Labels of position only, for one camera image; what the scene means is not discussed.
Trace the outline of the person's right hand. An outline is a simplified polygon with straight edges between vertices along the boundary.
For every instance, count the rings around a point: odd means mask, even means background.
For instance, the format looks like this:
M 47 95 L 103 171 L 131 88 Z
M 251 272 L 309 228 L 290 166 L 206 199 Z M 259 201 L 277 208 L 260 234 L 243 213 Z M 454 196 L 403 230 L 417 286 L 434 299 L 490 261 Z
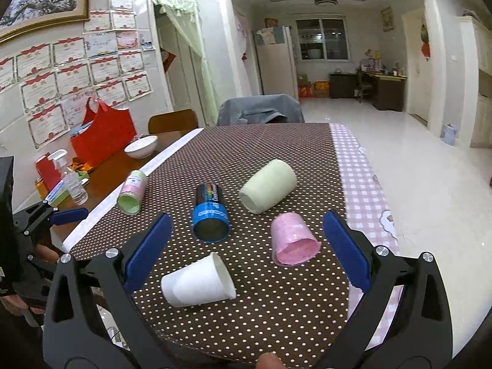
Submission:
M 277 355 L 266 352 L 257 360 L 255 369 L 286 369 L 286 367 Z

